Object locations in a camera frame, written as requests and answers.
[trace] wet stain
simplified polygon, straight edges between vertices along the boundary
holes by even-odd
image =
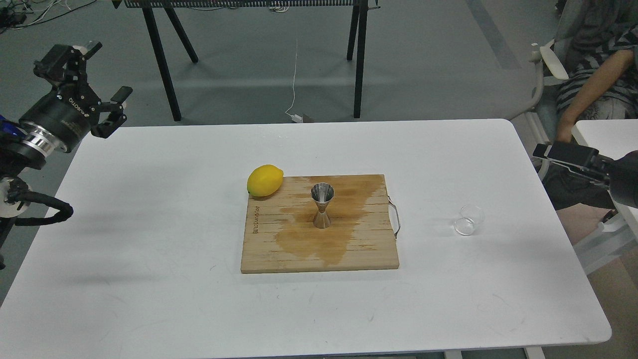
[[[327,182],[334,187],[334,199],[326,212],[332,225],[319,229],[313,225],[317,208],[310,196],[315,183]],[[382,188],[384,182],[376,180],[353,181],[351,176],[310,177],[307,194],[293,194],[294,198],[307,198],[296,206],[283,208],[290,219],[281,223],[276,243],[287,253],[301,259],[321,260],[323,267],[339,264],[348,250],[348,243],[355,238],[355,227],[367,212],[366,201]]]

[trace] hand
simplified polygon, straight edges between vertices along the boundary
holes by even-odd
[[[556,139],[554,141],[570,143],[572,142],[572,128],[576,124],[576,120],[563,116],[558,121],[556,128]]]

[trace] lemon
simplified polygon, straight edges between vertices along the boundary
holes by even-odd
[[[275,193],[283,182],[283,171],[273,165],[257,167],[248,177],[246,188],[255,197],[265,197]]]

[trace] white cable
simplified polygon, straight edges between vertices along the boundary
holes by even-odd
[[[290,9],[290,6],[281,6],[281,1],[274,1],[273,6],[269,6],[268,9],[276,13],[284,13]]]
[[[20,27],[12,27],[11,30],[22,30],[26,27],[29,27],[30,25],[33,25],[37,22],[40,22],[42,20],[44,20],[45,16],[47,16],[47,13],[49,10],[51,10],[51,8],[55,5],[55,4],[59,4],[62,0],[52,0],[51,3],[48,5],[48,7],[44,10],[44,12],[42,13],[42,15],[39,15],[38,18],[34,21],[32,21],[29,24],[26,24],[24,26],[20,26]]]
[[[295,105],[295,79],[297,78],[297,58],[299,57],[299,38],[295,40],[295,73],[292,75],[292,103],[290,107],[284,112],[288,116],[292,117],[291,114],[288,113],[290,109]]]
[[[22,0],[22,5],[23,5],[23,6],[27,5],[28,3],[29,3],[29,2],[28,2],[28,0]],[[47,5],[47,7],[46,7],[46,8],[37,9],[37,10],[34,10],[34,9],[33,9],[33,7],[32,7],[32,8],[30,8],[30,9],[31,9],[31,13],[41,13],[41,12],[46,11],[47,9],[49,9],[49,6],[51,6],[51,4],[50,4],[50,3],[49,3],[49,5]]]

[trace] chair armrest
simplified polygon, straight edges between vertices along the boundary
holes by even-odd
[[[565,67],[560,62],[554,51],[550,48],[553,45],[554,41],[550,41],[547,45],[539,47],[540,55],[543,58],[543,62],[552,73],[554,77],[559,80],[567,80],[569,79],[569,75],[567,75],[567,71],[565,71]]]

